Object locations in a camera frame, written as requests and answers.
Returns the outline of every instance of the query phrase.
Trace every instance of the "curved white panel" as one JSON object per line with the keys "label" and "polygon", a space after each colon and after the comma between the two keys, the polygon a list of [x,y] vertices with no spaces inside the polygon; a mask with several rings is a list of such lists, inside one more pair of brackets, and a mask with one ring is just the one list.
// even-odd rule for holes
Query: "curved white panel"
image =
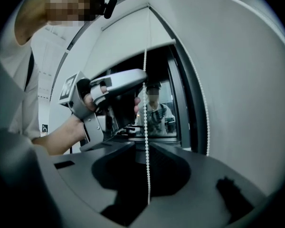
{"label": "curved white panel", "polygon": [[148,8],[136,11],[102,32],[86,63],[84,74],[87,77],[92,78],[120,62],[144,52],[149,29],[151,43],[148,44],[148,49],[175,43],[151,11],[149,12],[150,25],[148,26],[147,13]]}
{"label": "curved white panel", "polygon": [[238,0],[149,0],[175,30],[208,102],[210,156],[265,194],[285,177],[285,38]]}

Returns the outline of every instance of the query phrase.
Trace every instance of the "window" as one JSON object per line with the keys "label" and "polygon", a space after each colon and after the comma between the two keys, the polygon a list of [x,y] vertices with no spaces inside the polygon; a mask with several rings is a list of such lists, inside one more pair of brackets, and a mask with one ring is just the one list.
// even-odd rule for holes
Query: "window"
{"label": "window", "polygon": [[[113,67],[110,69],[110,74],[133,68],[143,68],[143,54],[132,57]],[[168,68],[166,48],[158,48],[147,52],[147,124],[148,137],[150,138],[177,137],[176,113]],[[143,138],[143,89],[141,88],[137,94],[141,99],[140,110],[135,123],[125,131],[133,137]]]}

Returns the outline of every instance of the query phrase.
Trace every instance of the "black and white sign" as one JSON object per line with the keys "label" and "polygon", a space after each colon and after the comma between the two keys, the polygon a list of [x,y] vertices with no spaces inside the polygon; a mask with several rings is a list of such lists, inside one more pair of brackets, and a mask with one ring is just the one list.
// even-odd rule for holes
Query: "black and white sign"
{"label": "black and white sign", "polygon": [[42,124],[42,132],[47,133],[48,132],[48,125],[47,124]]}
{"label": "black and white sign", "polygon": [[70,78],[66,80],[65,84],[63,85],[59,100],[63,100],[69,97],[76,76],[77,74],[71,76]]}

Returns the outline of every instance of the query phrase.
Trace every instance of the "white window shade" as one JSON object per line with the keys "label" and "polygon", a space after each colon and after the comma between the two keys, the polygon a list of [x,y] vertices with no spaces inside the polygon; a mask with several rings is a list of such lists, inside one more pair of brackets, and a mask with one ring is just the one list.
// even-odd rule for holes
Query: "white window shade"
{"label": "white window shade", "polygon": [[148,8],[136,11],[101,33],[84,68],[87,77],[93,78],[118,63],[143,53],[149,33],[151,40],[148,50],[175,43],[151,11],[148,26],[147,13]]}

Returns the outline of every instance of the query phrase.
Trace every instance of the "person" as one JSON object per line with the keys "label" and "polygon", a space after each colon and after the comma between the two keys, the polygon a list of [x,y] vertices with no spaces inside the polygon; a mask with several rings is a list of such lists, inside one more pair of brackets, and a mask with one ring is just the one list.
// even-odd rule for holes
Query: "person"
{"label": "person", "polygon": [[[31,38],[47,24],[58,25],[73,21],[93,20],[99,14],[104,0],[23,0],[15,9],[0,34],[0,64],[14,82],[25,92],[9,127],[12,133],[27,136],[33,144],[44,146],[50,155],[65,153],[76,142],[85,138],[83,122],[76,116],[70,118],[51,134],[41,137],[38,123],[38,69],[34,66],[26,86]],[[138,112],[140,99],[135,99]],[[95,110],[91,94],[84,103]]]}
{"label": "person", "polygon": [[[174,118],[170,108],[165,104],[159,103],[159,91],[161,84],[154,84],[147,86],[147,96],[149,102],[147,103],[147,127],[148,135],[166,135],[167,129],[165,126],[166,118]],[[144,126],[143,109],[139,109],[140,126]]]}

